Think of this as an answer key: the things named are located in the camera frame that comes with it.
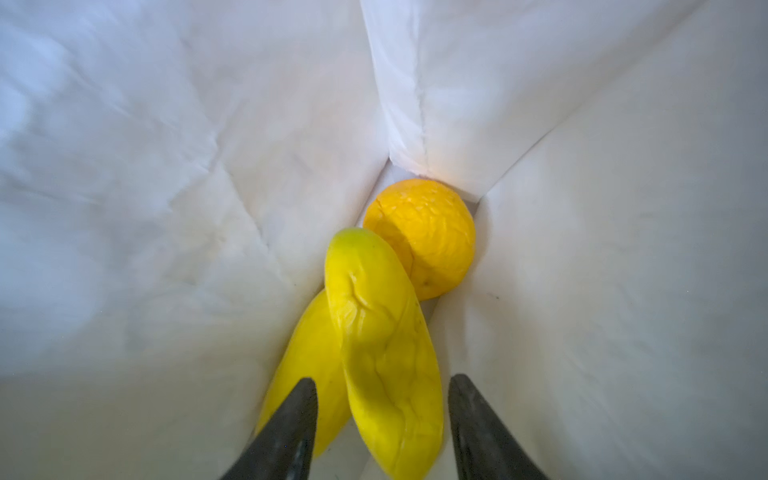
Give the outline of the white canvas grocery bag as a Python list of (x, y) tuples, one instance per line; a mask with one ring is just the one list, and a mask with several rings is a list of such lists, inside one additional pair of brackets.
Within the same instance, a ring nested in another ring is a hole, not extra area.
[(219, 477), (409, 175), (477, 206), (441, 373), (548, 476), (766, 477), (763, 1), (3, 2), (2, 477)]

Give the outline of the large yellow mango toy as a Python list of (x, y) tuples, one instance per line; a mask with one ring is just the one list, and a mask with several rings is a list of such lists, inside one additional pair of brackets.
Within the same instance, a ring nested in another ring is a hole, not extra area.
[(303, 378), (315, 382), (318, 396), (313, 456), (322, 455), (351, 417), (336, 331), (324, 290), (299, 319), (262, 402), (260, 431)]

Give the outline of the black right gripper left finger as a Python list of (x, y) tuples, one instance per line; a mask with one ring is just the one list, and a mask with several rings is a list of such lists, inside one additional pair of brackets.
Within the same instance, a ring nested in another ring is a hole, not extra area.
[(221, 480), (306, 480), (317, 419), (315, 382), (302, 378)]

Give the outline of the yellow banana toy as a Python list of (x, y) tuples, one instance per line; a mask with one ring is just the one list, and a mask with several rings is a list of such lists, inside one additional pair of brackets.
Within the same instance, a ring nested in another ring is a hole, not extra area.
[(325, 287), (365, 445), (390, 478), (425, 478), (443, 442), (443, 390), (408, 274), (383, 238), (348, 228), (330, 242)]

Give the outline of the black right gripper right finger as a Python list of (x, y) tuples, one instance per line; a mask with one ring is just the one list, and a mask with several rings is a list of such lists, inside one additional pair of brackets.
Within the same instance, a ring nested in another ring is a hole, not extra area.
[(448, 410), (459, 479), (547, 479), (467, 375), (451, 377)]

